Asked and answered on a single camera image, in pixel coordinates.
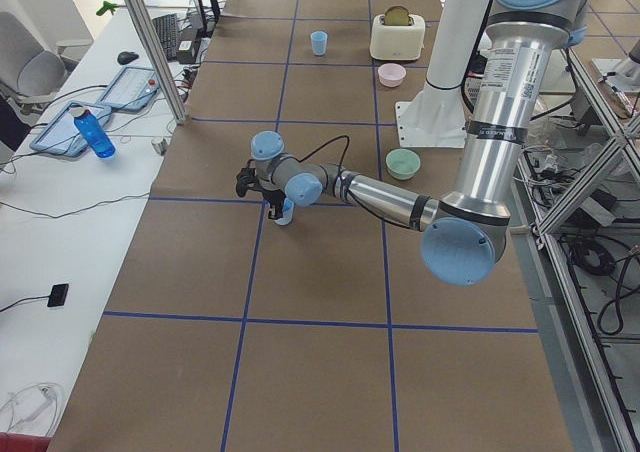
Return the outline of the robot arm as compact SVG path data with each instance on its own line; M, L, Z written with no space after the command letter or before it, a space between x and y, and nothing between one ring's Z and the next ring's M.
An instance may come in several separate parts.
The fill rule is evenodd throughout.
M439 280L485 279L506 249L505 198L526 142L551 54L579 43L588 0L446 0L423 88L395 106L400 152L417 157L388 181L317 164L262 131L236 178L269 216L330 196L422 235L421 256Z

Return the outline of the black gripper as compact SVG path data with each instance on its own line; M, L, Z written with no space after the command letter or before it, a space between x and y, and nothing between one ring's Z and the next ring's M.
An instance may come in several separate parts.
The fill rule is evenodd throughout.
M236 175L236 194L238 197L244 197L249 191L260 192L263 199L270 204L268 218L270 220L279 220L282 218L283 192L280 190L268 190L263 187L256 174L256 168L251 166L252 162L253 159L249 159Z

